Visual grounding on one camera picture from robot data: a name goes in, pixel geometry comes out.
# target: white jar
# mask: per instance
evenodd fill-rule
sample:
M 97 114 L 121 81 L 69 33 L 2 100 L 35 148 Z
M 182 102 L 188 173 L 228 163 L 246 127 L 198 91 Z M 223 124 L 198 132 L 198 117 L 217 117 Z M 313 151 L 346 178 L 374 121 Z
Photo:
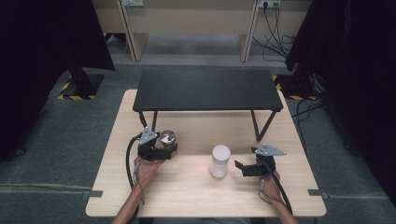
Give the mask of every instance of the white jar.
M 230 159 L 231 151 L 224 145 L 218 145 L 212 151 L 212 163 L 209 168 L 210 174 L 214 177 L 222 178 L 227 175 L 227 163 Z

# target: forearm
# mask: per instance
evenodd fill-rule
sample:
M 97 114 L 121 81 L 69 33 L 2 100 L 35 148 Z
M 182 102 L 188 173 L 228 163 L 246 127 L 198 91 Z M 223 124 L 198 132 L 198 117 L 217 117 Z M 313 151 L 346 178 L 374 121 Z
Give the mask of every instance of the forearm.
M 113 224 L 125 224 L 127 223 L 132 216 L 134 215 L 134 211 L 140 203 L 140 199 L 142 198 L 142 189 L 139 188 L 138 185 L 134 186 L 131 193 L 129 194 L 128 199 L 125 201 L 124 205 L 117 213 L 116 217 L 113 220 Z
M 297 219 L 289 212 L 285 204 L 277 200 L 271 200 L 270 202 L 282 224 L 298 223 Z

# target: white desk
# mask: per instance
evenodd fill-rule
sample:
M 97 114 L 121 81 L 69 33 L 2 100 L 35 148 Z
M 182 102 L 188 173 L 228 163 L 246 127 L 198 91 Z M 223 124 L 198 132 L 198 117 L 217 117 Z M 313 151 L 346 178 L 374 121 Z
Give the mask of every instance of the white desk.
M 102 197 L 91 197 L 86 213 L 92 217 L 114 217 L 131 192 L 125 170 L 125 151 L 133 136 L 143 126 L 132 110 L 136 90 L 125 92 L 120 111 L 109 137 L 106 152 L 92 190 Z M 326 208 L 320 196 L 310 196 L 318 189 L 301 142 L 281 96 L 284 109 L 277 113 L 261 143 L 255 140 L 249 111 L 159 112 L 156 131 L 172 130 L 177 135 L 178 153 L 158 170 L 145 191 L 146 205 L 140 217 L 275 217 L 271 205 L 258 196 L 259 178 L 243 177 L 233 161 L 255 163 L 251 147 L 263 143 L 287 151 L 275 157 L 276 169 L 297 217 L 321 217 Z M 269 111 L 257 111 L 263 125 Z M 152 114 L 145 113 L 147 121 Z M 208 171 L 215 145 L 230 148 L 229 172 L 222 179 Z M 137 155 L 133 146 L 131 162 Z

